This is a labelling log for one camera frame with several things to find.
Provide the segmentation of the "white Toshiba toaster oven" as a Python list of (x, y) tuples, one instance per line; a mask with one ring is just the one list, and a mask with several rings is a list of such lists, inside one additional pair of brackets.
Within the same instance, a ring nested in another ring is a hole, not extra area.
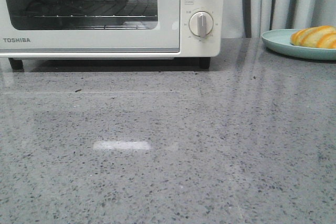
[[(199, 66), (209, 67), (212, 57), (219, 54), (224, 0), (180, 0), (180, 47), (176, 52), (1, 52), (13, 69), (21, 69), (24, 59), (174, 59), (196, 57)], [(189, 21), (197, 12), (209, 13), (214, 21), (212, 31), (204, 38), (195, 36), (189, 29)]]

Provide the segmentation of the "lower oven dial knob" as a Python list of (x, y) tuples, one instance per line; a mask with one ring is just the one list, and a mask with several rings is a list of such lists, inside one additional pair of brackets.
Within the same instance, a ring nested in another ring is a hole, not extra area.
[(204, 38), (213, 29), (213, 18), (207, 12), (197, 12), (193, 14), (189, 21), (189, 29), (195, 36)]

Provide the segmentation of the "grey pleated curtain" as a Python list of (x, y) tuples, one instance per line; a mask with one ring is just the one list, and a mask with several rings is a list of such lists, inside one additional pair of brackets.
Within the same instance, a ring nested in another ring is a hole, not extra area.
[(322, 25), (335, 25), (335, 0), (224, 0), (222, 38)]

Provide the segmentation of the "glass oven door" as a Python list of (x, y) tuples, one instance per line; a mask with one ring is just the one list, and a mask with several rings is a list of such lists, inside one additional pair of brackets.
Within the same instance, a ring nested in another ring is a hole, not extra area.
[[(156, 0), (153, 29), (34, 30), (22, 11), (33, 0), (1, 0), (1, 52), (176, 52), (180, 0)], [(42, 0), (54, 3), (61, 0)]]

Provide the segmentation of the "light green plate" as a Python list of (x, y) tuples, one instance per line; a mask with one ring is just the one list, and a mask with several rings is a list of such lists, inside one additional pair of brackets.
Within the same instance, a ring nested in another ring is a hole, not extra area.
[(277, 53), (301, 59), (335, 61), (335, 49), (294, 46), (290, 43), (292, 34), (299, 29), (276, 29), (262, 33), (265, 46)]

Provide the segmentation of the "striped croissant bread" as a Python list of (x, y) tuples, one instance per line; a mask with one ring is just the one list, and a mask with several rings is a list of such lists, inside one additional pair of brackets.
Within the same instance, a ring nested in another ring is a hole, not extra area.
[(299, 30), (291, 35), (290, 43), (302, 47), (335, 49), (335, 27), (323, 25)]

